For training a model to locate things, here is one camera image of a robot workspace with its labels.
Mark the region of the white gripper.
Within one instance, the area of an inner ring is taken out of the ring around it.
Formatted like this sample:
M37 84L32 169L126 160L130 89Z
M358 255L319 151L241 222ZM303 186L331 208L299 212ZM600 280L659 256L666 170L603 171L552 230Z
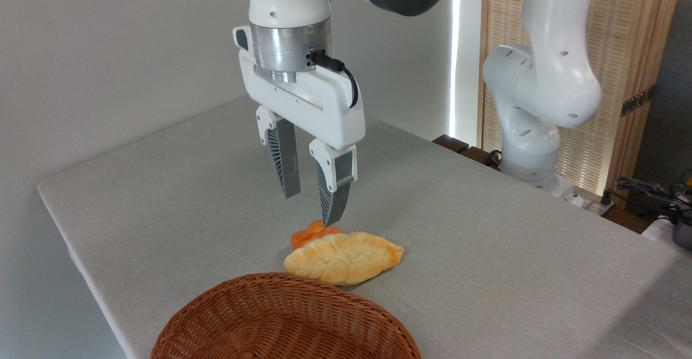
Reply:
M233 29L247 93L256 111L260 142L267 145L286 198L301 192L295 126L316 137L309 144L316 162L322 224L337 223L357 176L356 143L365 137L361 101L353 105L357 83L348 74L322 66L298 72L294 82L274 80L257 65L251 27Z

